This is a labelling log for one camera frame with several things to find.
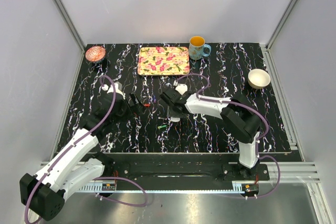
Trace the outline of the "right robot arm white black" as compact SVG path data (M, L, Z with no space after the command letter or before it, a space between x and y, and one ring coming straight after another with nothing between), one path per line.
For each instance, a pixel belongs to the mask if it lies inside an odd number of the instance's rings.
M265 125L265 134L269 130L266 119L255 109L249 107L242 98L215 98L190 93L180 87L169 88L160 98L175 113L175 118L187 114L209 115L223 120L224 129L239 145L239 175L250 180L257 175L257 143L262 135L261 125Z

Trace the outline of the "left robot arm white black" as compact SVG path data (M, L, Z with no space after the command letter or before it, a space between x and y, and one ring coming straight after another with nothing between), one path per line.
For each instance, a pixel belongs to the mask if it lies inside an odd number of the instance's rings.
M69 143L42 169L26 173L19 181L20 199L25 212L33 211L40 219L50 221L63 208L66 200L92 180L116 179L114 160L102 152L91 155L85 163L78 162L107 134L113 118L130 112L121 91L108 91L101 106L92 112Z

